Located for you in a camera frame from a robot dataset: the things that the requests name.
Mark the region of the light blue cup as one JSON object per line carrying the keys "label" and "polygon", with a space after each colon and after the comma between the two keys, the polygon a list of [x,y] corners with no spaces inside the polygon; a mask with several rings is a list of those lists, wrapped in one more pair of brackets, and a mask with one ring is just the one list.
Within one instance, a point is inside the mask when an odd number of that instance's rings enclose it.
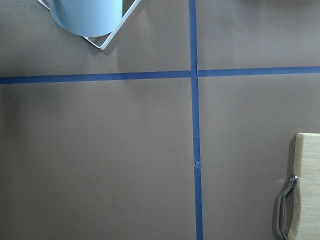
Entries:
{"label": "light blue cup", "polygon": [[49,9],[60,27],[82,37],[111,33],[123,16],[121,0],[51,0]]}

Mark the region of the bamboo cutting board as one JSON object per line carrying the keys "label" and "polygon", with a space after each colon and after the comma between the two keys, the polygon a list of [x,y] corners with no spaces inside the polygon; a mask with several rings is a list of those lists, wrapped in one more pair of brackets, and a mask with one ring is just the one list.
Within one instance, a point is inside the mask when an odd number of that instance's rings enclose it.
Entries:
{"label": "bamboo cutting board", "polygon": [[290,240],[320,238],[320,135],[298,133],[295,141],[293,173],[293,214]]}

